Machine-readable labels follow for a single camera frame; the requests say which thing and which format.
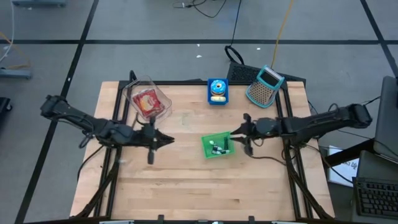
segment green tray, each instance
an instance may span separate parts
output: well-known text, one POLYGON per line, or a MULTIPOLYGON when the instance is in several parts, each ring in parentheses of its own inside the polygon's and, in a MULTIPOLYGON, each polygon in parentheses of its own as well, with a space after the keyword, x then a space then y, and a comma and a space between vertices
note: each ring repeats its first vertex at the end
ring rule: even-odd
POLYGON ((214 158, 214 157, 218 157, 218 156, 226 156, 226 155, 234 154, 235 153, 234 143, 232 140, 229 139, 230 136, 231 136, 231 133, 229 131, 224 132, 224 133, 203 136, 201 138, 201 143, 203 145, 203 152, 205 153, 205 158, 210 159, 210 158, 214 158), (210 144, 210 141, 214 141, 217 146, 224 148, 224 137, 228 138, 229 153, 221 154, 221 155, 216 155, 216 154, 211 153, 211 151, 213 150, 213 145, 210 144))

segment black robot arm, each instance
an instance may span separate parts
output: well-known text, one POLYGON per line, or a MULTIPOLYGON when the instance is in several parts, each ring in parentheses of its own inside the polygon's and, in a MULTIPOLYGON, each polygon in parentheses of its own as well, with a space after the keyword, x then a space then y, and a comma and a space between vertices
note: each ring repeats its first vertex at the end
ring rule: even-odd
POLYGON ((231 134, 243 134, 245 137, 235 137, 232 140, 245 145, 245 153, 252 156, 250 142, 256 139, 282 137, 290 145, 297 147, 307 143, 311 138, 323 136, 340 128, 367 128, 372 118, 364 105, 352 104, 333 111, 308 116, 306 118, 259 118, 251 121, 244 114, 245 123, 231 134))
POLYGON ((154 118, 150 119, 149 123, 141 123, 140 130, 133 130, 133 127, 119 124, 117 121, 94 118, 73 108, 61 96, 47 96, 40 109, 43 117, 55 121, 64 119, 82 129, 86 136, 95 136, 99 143, 106 147, 147 147, 149 164, 154 163, 154 153, 158 148, 174 142, 174 138, 155 129, 154 118))

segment wooden table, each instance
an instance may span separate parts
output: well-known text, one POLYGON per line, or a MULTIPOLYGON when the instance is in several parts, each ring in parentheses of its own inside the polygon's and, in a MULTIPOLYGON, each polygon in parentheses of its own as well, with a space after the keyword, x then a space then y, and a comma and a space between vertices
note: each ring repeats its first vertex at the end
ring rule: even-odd
MULTIPOLYGON (((288 82, 288 86, 294 116, 310 115, 303 83, 288 82)), ((112 118, 117 87, 118 82, 102 84, 97 118, 112 118)), ((173 111, 158 128, 175 142, 156 152, 153 166, 147 164, 147 149, 123 148, 113 219, 156 220, 160 214, 166 220, 248 220, 250 215, 259 221, 295 219, 285 166, 268 159, 251 159, 237 142, 235 154, 213 159, 205 159, 201 148, 201 136, 235 130, 244 121, 243 113, 253 119, 277 117, 275 104, 267 109, 252 104, 244 94, 246 86, 230 86, 226 106, 210 106, 204 85, 160 89, 172 100, 173 111)), ((283 100, 282 107, 287 114, 283 100)), ((134 115, 130 107, 128 124, 134 115)), ((317 147, 314 140, 309 144, 317 147)), ((85 158, 98 147, 97 141, 89 142, 85 158)), ((262 147, 254 146, 254 155, 282 160, 281 150, 280 138, 267 139, 262 147)), ((334 216, 319 152, 307 147, 301 153, 309 191, 334 216)), ((105 150, 101 151, 81 171, 71 215, 80 212, 98 189, 104 154, 105 150)), ((297 192, 305 217, 299 188, 297 192)), ((105 214, 107 201, 106 192, 101 214, 105 214)))

